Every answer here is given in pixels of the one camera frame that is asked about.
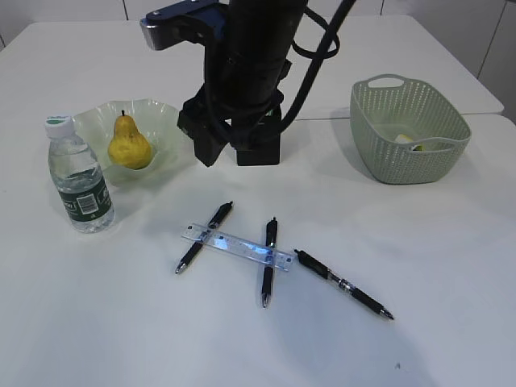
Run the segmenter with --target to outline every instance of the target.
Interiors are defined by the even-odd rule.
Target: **bottle cap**
[[[50,139],[59,139],[75,133],[72,117],[69,115],[51,115],[45,121],[45,130]]]

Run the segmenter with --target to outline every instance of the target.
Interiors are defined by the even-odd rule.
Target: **green glass bowl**
[[[113,138],[114,122],[125,110],[139,132],[152,146],[151,163],[129,169],[111,162],[107,149]],[[192,141],[177,127],[177,109],[151,99],[111,101],[73,117],[77,134],[97,155],[104,176],[112,184],[134,181],[163,171],[169,175],[196,162]]]

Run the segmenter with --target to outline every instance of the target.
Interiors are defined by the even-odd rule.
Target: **plastic bottle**
[[[69,116],[45,123],[50,176],[73,227],[80,232],[105,230],[114,220],[113,203],[94,151],[79,137]]]

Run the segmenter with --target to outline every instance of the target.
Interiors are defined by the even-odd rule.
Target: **clear plastic ruler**
[[[286,272],[290,270],[290,266],[292,266],[294,260],[294,255],[286,252],[280,252],[276,249],[268,248],[267,246],[262,246],[261,244],[220,231],[211,230],[206,226],[195,223],[190,224],[181,236],[206,246],[229,252],[235,256],[241,256],[249,260],[260,262],[261,264],[270,262],[272,255],[274,266]]]

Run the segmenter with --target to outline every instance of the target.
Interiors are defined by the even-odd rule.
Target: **green label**
[[[112,206],[104,177],[92,189],[80,193],[59,192],[68,216],[78,222],[89,222],[103,216]]]

